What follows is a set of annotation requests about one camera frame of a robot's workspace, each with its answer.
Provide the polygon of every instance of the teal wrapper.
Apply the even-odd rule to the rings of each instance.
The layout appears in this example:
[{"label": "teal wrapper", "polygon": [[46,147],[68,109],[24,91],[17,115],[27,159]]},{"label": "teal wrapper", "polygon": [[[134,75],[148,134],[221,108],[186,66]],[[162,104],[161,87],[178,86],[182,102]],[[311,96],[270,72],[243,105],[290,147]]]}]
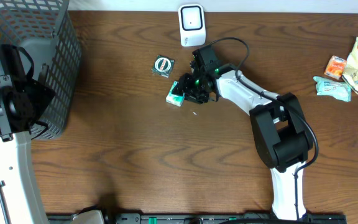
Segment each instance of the teal wrapper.
[{"label": "teal wrapper", "polygon": [[332,96],[337,100],[350,102],[351,87],[347,83],[340,83],[327,78],[313,77],[317,82],[316,90],[318,96]]},{"label": "teal wrapper", "polygon": [[174,81],[171,87],[171,90],[168,93],[168,96],[166,98],[168,103],[171,103],[173,105],[177,105],[177,106],[181,106],[181,104],[183,103],[183,100],[185,100],[185,94],[183,94],[183,96],[177,96],[172,94],[172,90],[173,88],[177,85],[177,81]]}]

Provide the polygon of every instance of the gray plastic basket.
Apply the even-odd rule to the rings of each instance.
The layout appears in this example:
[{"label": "gray plastic basket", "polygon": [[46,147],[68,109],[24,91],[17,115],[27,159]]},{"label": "gray plastic basket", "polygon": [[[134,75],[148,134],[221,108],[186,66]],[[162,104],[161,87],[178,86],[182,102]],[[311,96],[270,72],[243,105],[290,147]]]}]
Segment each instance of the gray plastic basket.
[{"label": "gray plastic basket", "polygon": [[[0,0],[0,44],[28,51],[35,63],[34,79],[56,96],[40,118],[49,130],[38,139],[59,137],[66,126],[78,75],[81,49],[67,13],[68,0]],[[23,56],[25,70],[30,62]],[[31,129],[36,136],[44,129]]]}]

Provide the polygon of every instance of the white wall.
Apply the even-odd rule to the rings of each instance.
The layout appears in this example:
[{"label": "white wall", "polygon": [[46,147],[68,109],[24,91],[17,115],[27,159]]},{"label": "white wall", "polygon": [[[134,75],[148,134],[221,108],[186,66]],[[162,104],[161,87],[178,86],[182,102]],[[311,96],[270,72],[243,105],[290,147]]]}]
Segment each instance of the white wall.
[{"label": "white wall", "polygon": [[358,13],[358,0],[70,0],[69,10],[177,11],[199,3],[206,12]]}]

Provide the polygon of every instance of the orange package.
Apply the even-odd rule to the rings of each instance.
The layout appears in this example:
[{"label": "orange package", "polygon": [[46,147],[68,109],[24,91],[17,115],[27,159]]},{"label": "orange package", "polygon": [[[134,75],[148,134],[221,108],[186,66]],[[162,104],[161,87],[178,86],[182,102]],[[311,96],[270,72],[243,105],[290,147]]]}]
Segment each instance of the orange package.
[{"label": "orange package", "polygon": [[341,59],[340,57],[337,56],[332,56],[331,59],[329,59],[324,74],[338,80],[342,76],[345,66],[346,66],[346,60]]}]

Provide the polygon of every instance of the wooden table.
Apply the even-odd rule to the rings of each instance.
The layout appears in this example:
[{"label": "wooden table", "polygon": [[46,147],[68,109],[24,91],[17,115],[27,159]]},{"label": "wooden table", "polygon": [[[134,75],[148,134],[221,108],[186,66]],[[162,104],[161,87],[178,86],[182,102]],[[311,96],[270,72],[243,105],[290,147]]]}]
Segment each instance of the wooden table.
[{"label": "wooden table", "polygon": [[[255,150],[248,116],[227,100],[182,107],[165,102],[189,72],[175,12],[70,12],[83,61],[63,136],[34,141],[33,161],[48,213],[99,202],[145,213],[270,210],[270,171]],[[239,37],[250,46],[243,73],[263,88],[294,93],[320,145],[304,173],[310,212],[358,223],[358,96],[316,96],[332,55],[346,58],[358,15],[206,13],[207,42]],[[237,64],[244,47],[215,46]],[[158,54],[175,59],[170,78],[151,73]]]}]

